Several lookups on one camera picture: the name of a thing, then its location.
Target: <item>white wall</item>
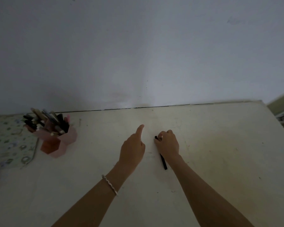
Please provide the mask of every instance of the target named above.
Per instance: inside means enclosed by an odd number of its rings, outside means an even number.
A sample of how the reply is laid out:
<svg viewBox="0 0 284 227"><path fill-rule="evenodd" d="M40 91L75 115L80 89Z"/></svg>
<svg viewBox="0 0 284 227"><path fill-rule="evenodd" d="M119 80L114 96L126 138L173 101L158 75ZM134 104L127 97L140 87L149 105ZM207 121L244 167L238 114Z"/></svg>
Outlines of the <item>white wall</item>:
<svg viewBox="0 0 284 227"><path fill-rule="evenodd" d="M284 0L0 0L0 114L284 93Z"/></svg>

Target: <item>pen holder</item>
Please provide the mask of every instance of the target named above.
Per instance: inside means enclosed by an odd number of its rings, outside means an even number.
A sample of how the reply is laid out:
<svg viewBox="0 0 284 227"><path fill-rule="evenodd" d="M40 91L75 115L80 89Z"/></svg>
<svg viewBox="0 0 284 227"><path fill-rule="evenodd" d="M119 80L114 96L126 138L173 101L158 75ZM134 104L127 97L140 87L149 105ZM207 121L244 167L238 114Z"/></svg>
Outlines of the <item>pen holder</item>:
<svg viewBox="0 0 284 227"><path fill-rule="evenodd" d="M39 130L33 134L43 140L40 150L53 158L64 155L67 146L77 140L77 132L73 126L69 126L67 133L57 137L50 135L54 125L49 120L46 121L45 128L49 131Z"/></svg>

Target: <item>floral patterned cover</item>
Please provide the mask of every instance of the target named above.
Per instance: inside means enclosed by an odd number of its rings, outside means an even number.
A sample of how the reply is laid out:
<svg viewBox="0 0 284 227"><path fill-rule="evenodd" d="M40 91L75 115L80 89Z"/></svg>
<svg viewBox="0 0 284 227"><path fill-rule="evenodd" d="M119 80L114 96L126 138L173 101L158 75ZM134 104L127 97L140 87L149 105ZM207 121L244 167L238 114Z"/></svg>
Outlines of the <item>floral patterned cover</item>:
<svg viewBox="0 0 284 227"><path fill-rule="evenodd" d="M25 127L23 115L0 116L0 168L22 167L34 157L37 137Z"/></svg>

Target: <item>forearm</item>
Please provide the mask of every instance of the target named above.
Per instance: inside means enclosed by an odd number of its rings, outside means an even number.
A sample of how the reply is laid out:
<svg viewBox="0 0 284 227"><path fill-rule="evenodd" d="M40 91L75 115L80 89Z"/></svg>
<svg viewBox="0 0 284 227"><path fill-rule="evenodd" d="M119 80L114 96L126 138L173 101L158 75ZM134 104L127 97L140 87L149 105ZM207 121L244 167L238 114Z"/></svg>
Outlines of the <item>forearm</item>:
<svg viewBox="0 0 284 227"><path fill-rule="evenodd" d="M107 180L119 191L128 177L127 171L117 163L106 175ZM76 204L74 204L52 227L99 226L115 197L110 185L102 179Z"/></svg>
<svg viewBox="0 0 284 227"><path fill-rule="evenodd" d="M234 206L202 180L180 155L168 162L201 227L253 226Z"/></svg>

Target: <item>braided bracelet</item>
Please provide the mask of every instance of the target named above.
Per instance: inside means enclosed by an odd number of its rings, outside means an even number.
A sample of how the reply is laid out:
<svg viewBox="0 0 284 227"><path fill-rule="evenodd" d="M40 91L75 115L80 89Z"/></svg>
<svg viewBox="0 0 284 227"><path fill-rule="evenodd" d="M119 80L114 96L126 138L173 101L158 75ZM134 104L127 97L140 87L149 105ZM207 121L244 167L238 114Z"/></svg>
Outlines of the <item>braided bracelet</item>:
<svg viewBox="0 0 284 227"><path fill-rule="evenodd" d="M105 181L107 181L107 183L110 185L110 187L113 189L113 191L115 192L116 196L118 197L118 193L115 190L115 188L113 187L113 185L107 180L107 178L104 176L104 174L102 174L102 178L105 179Z"/></svg>

